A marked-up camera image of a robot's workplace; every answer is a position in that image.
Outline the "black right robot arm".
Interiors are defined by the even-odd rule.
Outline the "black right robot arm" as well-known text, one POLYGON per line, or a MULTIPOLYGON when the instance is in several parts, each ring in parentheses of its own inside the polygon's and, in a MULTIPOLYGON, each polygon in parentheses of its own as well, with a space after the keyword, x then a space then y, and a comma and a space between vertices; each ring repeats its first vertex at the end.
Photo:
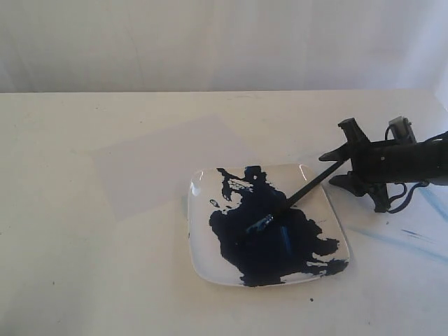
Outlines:
POLYGON ((371 141, 354 118, 338 124, 346 143, 322 154, 322 162, 351 162, 351 171, 329 180, 333 186, 362 197, 369 195, 377 213, 396 214, 412 198, 416 188, 447 185, 447 133, 418 142, 407 118, 389 122, 386 134, 393 138, 371 141))

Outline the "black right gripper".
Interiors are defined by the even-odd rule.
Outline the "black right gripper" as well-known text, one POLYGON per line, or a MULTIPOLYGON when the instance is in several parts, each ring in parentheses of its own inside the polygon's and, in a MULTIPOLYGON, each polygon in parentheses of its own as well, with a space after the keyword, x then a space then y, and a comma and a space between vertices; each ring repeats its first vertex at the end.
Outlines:
POLYGON ((338 124, 343 130, 347 145, 322 154, 320 162, 351 161, 352 170, 330 179, 337 186, 354 196, 369 195, 377 213, 398 213, 410 203, 417 188, 425 188, 429 182, 418 177, 412 166, 417 157, 417 142, 399 144, 393 140, 370 141, 355 119, 338 124))

